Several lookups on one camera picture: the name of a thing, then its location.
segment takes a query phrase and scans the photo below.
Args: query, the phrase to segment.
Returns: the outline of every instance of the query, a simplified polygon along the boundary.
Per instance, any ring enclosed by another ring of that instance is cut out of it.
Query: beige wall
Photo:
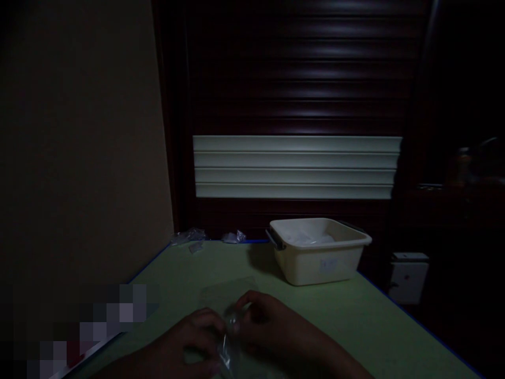
[[[173,232],[150,1],[32,1],[0,62],[3,281],[119,283]]]

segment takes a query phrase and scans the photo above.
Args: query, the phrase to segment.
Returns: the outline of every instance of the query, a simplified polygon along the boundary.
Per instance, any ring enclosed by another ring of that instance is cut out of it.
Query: label on basket
[[[331,258],[327,260],[321,260],[321,264],[319,265],[319,271],[322,273],[330,273],[335,271],[337,268],[337,259]]]

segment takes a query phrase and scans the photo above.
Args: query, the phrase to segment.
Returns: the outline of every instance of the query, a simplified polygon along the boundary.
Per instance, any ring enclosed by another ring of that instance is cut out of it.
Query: green table
[[[188,247],[167,248],[132,281],[159,285],[159,309],[71,377],[88,377],[155,339],[197,309],[202,288],[250,276],[260,291],[277,297],[338,341],[377,379],[479,377],[359,274],[349,281],[294,287],[284,279],[270,244],[209,241],[193,255]],[[246,357],[243,364],[251,372],[268,372],[260,377],[281,377],[275,367],[252,358]]]

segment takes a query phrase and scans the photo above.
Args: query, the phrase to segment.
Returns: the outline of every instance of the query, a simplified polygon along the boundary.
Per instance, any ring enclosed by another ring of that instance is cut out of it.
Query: clear plastic bag
[[[221,315],[226,322],[227,332],[218,345],[221,360],[221,376],[224,379],[240,379],[242,352],[239,342],[233,338],[233,325],[240,315],[234,311],[235,302],[248,290],[258,290],[254,278],[247,277],[204,288],[200,293],[199,307],[209,307]]]
[[[189,247],[189,251],[191,251],[192,254],[195,254],[197,251],[200,251],[203,248],[204,248],[204,242],[198,241],[197,243],[194,243]]]
[[[246,240],[246,235],[242,233],[240,230],[237,230],[237,234],[235,233],[225,233],[223,234],[221,241],[224,243],[241,243]]]
[[[191,241],[202,241],[207,238],[205,231],[198,228],[191,228],[182,233],[176,233],[170,240],[170,246],[182,245]]]
[[[238,316],[232,314],[226,319],[227,332],[223,341],[218,345],[217,351],[221,360],[221,375],[224,379],[238,378],[238,365],[240,363],[240,344],[231,336],[233,325],[238,321]]]

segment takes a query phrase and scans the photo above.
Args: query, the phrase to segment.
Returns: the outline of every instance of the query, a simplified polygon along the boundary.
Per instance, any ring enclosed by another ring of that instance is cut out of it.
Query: white striped panel
[[[196,184],[197,197],[389,199],[392,186],[303,184]]]
[[[396,168],[398,154],[195,152],[195,167]]]
[[[194,136],[195,152],[399,153],[401,137],[383,136]]]
[[[394,169],[196,168],[196,183],[393,185]]]

